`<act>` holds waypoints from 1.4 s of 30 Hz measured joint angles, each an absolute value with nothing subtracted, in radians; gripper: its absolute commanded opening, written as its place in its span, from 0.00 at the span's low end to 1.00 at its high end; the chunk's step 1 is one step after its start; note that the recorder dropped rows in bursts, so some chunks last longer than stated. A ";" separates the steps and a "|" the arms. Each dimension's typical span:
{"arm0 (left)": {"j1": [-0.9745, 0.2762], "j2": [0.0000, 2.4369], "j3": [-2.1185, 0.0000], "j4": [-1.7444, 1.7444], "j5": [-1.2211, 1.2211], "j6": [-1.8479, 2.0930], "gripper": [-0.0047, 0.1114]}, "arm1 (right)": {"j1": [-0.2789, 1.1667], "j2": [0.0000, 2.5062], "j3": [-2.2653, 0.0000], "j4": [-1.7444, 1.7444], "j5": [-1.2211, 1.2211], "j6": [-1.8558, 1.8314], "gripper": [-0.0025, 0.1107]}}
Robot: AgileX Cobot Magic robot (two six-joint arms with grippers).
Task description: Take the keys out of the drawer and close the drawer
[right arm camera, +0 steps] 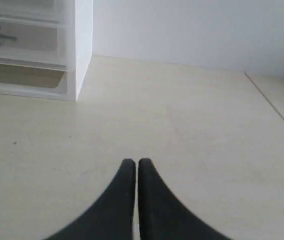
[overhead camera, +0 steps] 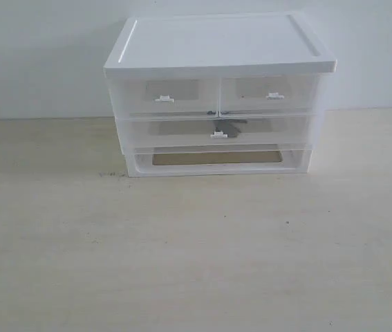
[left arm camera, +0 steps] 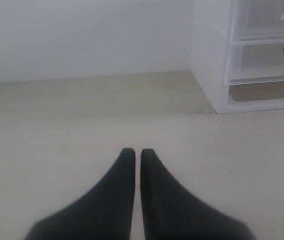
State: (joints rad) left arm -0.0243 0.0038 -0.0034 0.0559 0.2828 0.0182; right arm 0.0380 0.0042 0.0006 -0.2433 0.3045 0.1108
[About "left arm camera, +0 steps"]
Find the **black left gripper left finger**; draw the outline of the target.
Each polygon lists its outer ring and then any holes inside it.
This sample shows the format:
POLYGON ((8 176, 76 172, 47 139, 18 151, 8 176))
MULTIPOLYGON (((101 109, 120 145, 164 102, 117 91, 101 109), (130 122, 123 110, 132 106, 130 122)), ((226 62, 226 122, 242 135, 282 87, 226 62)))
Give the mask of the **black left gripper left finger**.
POLYGON ((35 223, 27 240, 128 240, 135 196, 135 151, 121 150, 100 181, 77 201, 35 223))

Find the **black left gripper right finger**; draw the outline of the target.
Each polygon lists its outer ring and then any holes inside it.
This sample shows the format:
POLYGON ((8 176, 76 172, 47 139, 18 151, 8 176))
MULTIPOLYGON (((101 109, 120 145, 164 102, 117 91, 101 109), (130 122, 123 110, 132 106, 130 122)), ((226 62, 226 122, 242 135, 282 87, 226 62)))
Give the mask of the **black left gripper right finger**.
POLYGON ((141 151, 140 192, 147 240, 253 240, 244 223, 190 193, 155 150, 141 151))

